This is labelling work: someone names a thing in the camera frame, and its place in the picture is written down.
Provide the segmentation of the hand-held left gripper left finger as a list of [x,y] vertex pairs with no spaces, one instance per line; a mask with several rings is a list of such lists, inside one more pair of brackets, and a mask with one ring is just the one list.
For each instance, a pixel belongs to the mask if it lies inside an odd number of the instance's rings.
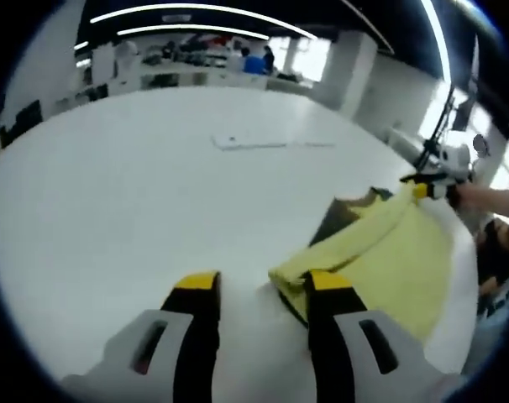
[[179,280],[158,310],[112,336],[90,371],[92,402],[209,402],[220,344],[220,274]]

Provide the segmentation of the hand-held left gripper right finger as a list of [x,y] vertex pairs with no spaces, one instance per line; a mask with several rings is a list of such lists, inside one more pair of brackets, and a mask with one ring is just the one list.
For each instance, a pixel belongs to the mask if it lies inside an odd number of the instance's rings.
[[343,276],[307,274],[308,347],[319,402],[440,402],[445,374],[421,343],[382,311],[369,310]]

